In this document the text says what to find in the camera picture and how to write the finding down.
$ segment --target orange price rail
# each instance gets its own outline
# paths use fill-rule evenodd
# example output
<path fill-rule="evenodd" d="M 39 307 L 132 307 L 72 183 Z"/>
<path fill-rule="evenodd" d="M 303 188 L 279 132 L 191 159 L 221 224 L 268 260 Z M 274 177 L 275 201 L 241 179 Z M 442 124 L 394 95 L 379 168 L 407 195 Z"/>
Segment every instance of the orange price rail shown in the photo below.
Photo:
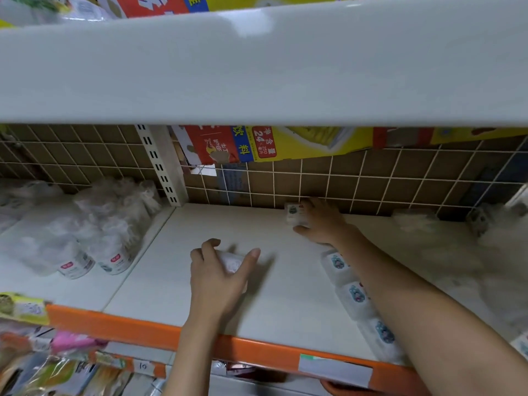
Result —
<path fill-rule="evenodd" d="M 178 348 L 181 327 L 59 305 L 48 305 L 47 310 L 50 326 L 57 329 L 165 350 L 177 351 Z M 214 359 L 244 362 L 291 373 L 300 373 L 298 366 L 301 354 L 371 367 L 373 373 L 369 387 L 373 390 L 408 396 L 430 394 L 413 369 L 399 365 L 228 335 L 220 335 L 213 350 Z"/>

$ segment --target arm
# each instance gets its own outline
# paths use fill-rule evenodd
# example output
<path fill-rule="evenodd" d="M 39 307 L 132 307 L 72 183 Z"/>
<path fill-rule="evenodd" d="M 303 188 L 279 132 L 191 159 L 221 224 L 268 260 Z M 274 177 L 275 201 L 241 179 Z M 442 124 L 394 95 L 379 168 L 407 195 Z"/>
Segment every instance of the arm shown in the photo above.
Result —
<path fill-rule="evenodd" d="M 191 252 L 191 308 L 180 333 L 164 396 L 203 396 L 209 391 L 212 350 L 221 320 L 233 310 L 260 249 L 251 250 L 238 271 L 227 274 L 210 239 Z"/>
<path fill-rule="evenodd" d="M 319 199 L 303 205 L 311 229 L 294 230 L 338 249 L 433 395 L 526 394 L 528 362 L 492 328 L 378 249 L 336 208 Z"/>

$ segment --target fingernail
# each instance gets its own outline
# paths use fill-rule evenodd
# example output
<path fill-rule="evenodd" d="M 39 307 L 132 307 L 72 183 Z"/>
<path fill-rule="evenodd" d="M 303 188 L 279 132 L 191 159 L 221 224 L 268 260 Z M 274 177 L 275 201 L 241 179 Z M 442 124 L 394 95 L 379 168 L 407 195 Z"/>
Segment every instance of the fingernail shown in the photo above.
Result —
<path fill-rule="evenodd" d="M 249 252 L 249 255 L 255 258 L 259 258 L 260 256 L 260 249 L 257 247 L 256 249 L 253 249 Z"/>

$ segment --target metal grid panel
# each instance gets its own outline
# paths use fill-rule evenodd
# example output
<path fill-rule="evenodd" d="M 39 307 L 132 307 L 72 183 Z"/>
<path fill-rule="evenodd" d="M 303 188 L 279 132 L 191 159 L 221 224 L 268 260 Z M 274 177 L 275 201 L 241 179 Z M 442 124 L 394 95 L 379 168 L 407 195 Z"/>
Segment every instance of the metal grid panel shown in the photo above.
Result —
<path fill-rule="evenodd" d="M 189 200 L 195 203 L 283 208 L 284 202 L 319 196 L 344 213 L 431 208 L 440 219 L 459 221 L 482 202 L 506 203 L 528 179 L 526 166 L 528 142 L 517 136 L 183 169 Z M 208 175 L 211 170 L 217 176 Z"/>
<path fill-rule="evenodd" d="M 7 125 L 0 176 L 41 179 L 73 194 L 104 176 L 152 179 L 163 187 L 133 125 Z"/>

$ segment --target person's left hand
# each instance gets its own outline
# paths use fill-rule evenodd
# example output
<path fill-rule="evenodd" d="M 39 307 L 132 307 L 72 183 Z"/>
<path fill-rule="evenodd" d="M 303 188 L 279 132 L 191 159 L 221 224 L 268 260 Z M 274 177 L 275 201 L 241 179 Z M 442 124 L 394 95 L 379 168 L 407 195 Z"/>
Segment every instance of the person's left hand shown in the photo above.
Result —
<path fill-rule="evenodd" d="M 218 324 L 237 304 L 260 256 L 260 249 L 251 250 L 233 274 L 227 273 L 214 247 L 218 239 L 202 243 L 201 249 L 191 251 L 191 311 L 189 318 L 202 323 Z"/>

